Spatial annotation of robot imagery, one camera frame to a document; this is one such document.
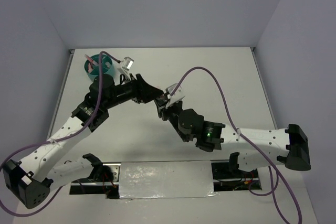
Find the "red pink pen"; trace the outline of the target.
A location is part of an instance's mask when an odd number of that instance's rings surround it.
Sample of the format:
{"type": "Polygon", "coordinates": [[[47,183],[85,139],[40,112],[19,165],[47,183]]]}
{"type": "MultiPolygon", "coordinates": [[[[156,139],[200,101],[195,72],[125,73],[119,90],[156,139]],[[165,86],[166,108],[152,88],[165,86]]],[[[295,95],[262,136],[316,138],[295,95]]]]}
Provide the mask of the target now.
{"type": "Polygon", "coordinates": [[[85,54],[85,58],[93,65],[93,66],[98,66],[99,64],[93,60],[91,57],[85,54]]]}

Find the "pink capped highlighter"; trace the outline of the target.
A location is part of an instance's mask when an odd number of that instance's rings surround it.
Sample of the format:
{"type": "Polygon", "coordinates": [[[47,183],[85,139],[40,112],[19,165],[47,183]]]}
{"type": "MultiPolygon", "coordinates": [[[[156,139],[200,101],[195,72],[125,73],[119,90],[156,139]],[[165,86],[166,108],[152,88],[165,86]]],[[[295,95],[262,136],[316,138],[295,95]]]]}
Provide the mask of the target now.
{"type": "Polygon", "coordinates": [[[92,64],[88,64],[88,73],[92,73],[93,71],[93,67],[92,67],[92,64]]]}

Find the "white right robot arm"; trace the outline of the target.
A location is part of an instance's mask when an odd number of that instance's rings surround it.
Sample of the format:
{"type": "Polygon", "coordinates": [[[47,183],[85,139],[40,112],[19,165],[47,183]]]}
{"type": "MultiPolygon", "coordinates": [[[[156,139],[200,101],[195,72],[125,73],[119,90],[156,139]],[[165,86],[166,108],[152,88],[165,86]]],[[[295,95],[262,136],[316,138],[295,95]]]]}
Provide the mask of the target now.
{"type": "Polygon", "coordinates": [[[301,172],[311,169],[308,138],[296,124],[277,130],[235,130],[228,124],[207,121],[193,109],[183,109],[182,101],[171,103],[167,94],[154,102],[159,118],[169,121],[183,142],[195,141],[195,146],[206,152],[224,150],[233,177],[271,163],[301,172]]]}

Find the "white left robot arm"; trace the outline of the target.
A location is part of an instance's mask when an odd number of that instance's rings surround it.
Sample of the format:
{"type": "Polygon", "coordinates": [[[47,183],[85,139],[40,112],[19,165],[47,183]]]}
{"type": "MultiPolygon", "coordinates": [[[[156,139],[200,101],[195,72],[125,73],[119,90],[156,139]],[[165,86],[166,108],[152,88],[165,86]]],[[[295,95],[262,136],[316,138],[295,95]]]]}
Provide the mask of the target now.
{"type": "Polygon", "coordinates": [[[109,117],[110,108],[129,100],[146,104],[162,94],[161,89],[149,85],[140,74],[131,76],[124,84],[115,84],[112,76],[101,74],[90,85],[84,101],[52,137],[32,145],[34,151],[19,161],[11,157],[5,160],[2,169],[6,187],[27,209],[34,209],[67,180],[87,177],[92,182],[98,181],[103,174],[102,162],[92,154],[66,165],[56,164],[109,117]]]}

